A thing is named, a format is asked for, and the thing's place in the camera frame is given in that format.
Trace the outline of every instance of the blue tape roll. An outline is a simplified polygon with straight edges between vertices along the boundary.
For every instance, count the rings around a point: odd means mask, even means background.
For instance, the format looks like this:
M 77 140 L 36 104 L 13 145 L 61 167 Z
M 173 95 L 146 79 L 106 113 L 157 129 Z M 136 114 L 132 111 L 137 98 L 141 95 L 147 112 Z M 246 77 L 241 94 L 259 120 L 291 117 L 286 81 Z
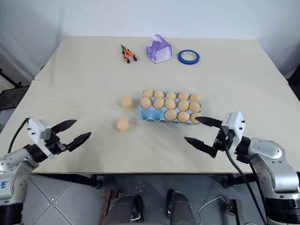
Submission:
M 195 59 L 194 60 L 185 60 L 182 57 L 182 55 L 184 55 L 184 54 L 191 54 L 191 55 L 195 56 Z M 197 52 L 195 52 L 193 50 L 186 49 L 186 50 L 182 50 L 181 52 L 178 53 L 178 60 L 180 62 L 182 62 L 183 64 L 193 65 L 193 64 L 196 64 L 197 62 L 199 62 L 200 56 Z

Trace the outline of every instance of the black cable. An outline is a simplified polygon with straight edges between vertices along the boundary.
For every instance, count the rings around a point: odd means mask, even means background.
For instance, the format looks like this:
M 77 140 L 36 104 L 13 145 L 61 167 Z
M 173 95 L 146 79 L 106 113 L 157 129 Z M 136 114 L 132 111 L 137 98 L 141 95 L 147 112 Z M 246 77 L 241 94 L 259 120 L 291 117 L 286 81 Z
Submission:
M 243 173 L 243 171 L 238 167 L 238 165 L 236 165 L 236 163 L 234 162 L 233 158 L 230 156 L 229 150 L 228 150 L 228 146 L 225 147 L 225 152 L 226 152 L 226 155 L 227 155 L 229 161 L 231 162 L 231 164 L 237 169 L 237 171 L 239 171 L 239 173 L 240 173 L 242 179 L 244 180 L 245 184 L 247 185 L 247 187 L 248 187 L 248 189 L 249 189 L 249 192 L 250 192 L 250 194 L 251 194 L 251 196 L 252 196 L 252 199 L 253 199 L 253 201 L 254 201 L 254 203 L 255 203 L 255 206 L 256 206 L 256 208 L 257 208 L 257 210 L 258 210 L 258 213 L 259 213 L 259 215 L 260 215 L 261 218 L 262 218 L 263 223 L 264 223 L 265 225 L 267 225 L 266 221 L 264 220 L 263 213 L 262 213 L 261 209 L 259 208 L 259 205 L 258 205 L 257 200 L 256 200 L 256 198 L 255 198 L 255 195 L 254 195 L 254 193 L 253 193 L 253 190 L 252 190 L 252 188 L 251 188 L 251 186 L 250 186 L 250 184 L 249 184 L 247 178 L 245 177 L 245 174 Z
M 254 166 L 252 165 L 251 162 L 249 162 L 249 165 L 250 165 L 250 167 L 251 167 L 251 170 L 252 170 L 253 174 L 256 174 L 255 168 L 254 168 Z M 268 217 L 267 211 L 266 211 L 266 209 L 267 209 L 266 200 L 264 199 L 263 191 L 262 191 L 262 189 L 261 189 L 261 186 L 259 185 L 259 180 L 258 180 L 257 176 L 256 176 L 256 179 L 255 179 L 255 180 L 256 180 L 256 184 L 257 184 L 259 193 L 260 193 L 261 198 L 262 198 L 262 204 L 263 204 L 263 207 L 265 208 L 265 214 L 266 214 L 266 217 Z
M 22 122 L 22 124 L 20 125 L 20 127 L 17 129 L 17 132 L 15 133 L 15 135 L 13 136 L 13 139 L 11 139 L 11 142 L 9 144 L 9 148 L 8 148 L 8 151 L 7 153 L 10 153 L 11 152 L 11 148 L 13 147 L 13 144 L 15 142 L 15 138 L 18 136 L 20 130 L 22 130 L 22 128 L 24 127 L 25 123 L 27 123 L 29 120 L 29 118 L 26 118 L 24 119 L 24 121 Z

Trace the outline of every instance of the purple tissue box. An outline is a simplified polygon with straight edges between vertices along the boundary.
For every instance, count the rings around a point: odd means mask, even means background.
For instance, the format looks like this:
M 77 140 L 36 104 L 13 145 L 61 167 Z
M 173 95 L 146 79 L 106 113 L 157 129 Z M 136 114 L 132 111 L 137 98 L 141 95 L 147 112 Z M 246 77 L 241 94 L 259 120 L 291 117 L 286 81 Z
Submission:
M 151 37 L 151 44 L 146 47 L 146 53 L 153 62 L 163 62 L 172 58 L 172 46 L 157 34 Z

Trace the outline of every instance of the white cord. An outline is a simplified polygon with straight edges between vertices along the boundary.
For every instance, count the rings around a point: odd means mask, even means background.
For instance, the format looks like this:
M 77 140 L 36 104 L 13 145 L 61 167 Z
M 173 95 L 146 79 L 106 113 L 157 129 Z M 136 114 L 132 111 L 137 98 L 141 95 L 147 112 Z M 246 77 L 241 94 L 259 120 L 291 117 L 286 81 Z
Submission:
M 201 224 L 202 224 L 202 219 L 201 219 L 201 216 L 200 216 L 201 210 L 202 210 L 205 206 L 207 206 L 209 203 L 212 203 L 213 201 L 215 201 L 215 200 L 217 200 L 217 199 L 219 199 L 219 198 L 222 199 L 226 204 L 228 204 L 228 202 L 227 202 L 222 196 L 219 196 L 219 197 L 217 197 L 217 198 L 214 198 L 213 200 L 211 200 L 211 201 L 205 203 L 205 204 L 199 209 L 199 211 L 198 211 L 199 218 L 200 218 L 200 223 L 198 223 L 198 225 L 201 225 Z
M 217 197 L 217 198 L 214 198 L 213 200 L 211 200 L 211 201 L 205 203 L 205 204 L 199 209 L 199 211 L 198 211 L 200 223 L 198 223 L 197 225 L 201 225 L 201 224 L 202 224 L 202 219 L 201 219 L 201 215 L 200 215 L 201 210 L 202 210 L 205 206 L 207 206 L 209 203 L 212 203 L 213 201 L 215 201 L 215 200 L 217 200 L 217 199 L 219 199 L 219 198 L 222 199 L 226 204 L 229 204 L 222 196 L 219 196 L 219 197 Z M 254 224 L 254 223 L 246 223 L 245 225 L 257 225 L 257 224 Z

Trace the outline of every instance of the table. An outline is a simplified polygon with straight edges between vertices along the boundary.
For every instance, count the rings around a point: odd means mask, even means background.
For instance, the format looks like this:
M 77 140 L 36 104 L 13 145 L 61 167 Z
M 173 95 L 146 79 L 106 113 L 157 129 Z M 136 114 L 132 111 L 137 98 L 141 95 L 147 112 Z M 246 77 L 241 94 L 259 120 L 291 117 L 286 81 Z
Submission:
M 137 118 L 144 89 L 187 90 L 203 96 L 204 116 L 222 120 L 227 112 L 241 110 L 244 136 L 278 142 L 300 171 L 300 104 L 256 40 L 167 40 L 173 58 L 154 64 L 145 54 L 146 37 L 65 37 L 0 134 L 0 154 L 27 116 L 52 126 L 77 119 L 59 136 L 68 143 L 91 131 L 89 140 L 72 153 L 44 161 L 36 173 L 236 173 L 225 153 L 212 159 L 184 140 L 189 136 L 212 145 L 218 129 Z M 139 60 L 126 64 L 120 44 Z M 197 51 L 201 61 L 181 64 L 176 53 L 182 49 Z M 135 99 L 134 108 L 121 108 L 125 95 Z M 116 130 L 120 117 L 130 120 L 127 132 Z M 13 149 L 28 143 L 23 130 Z

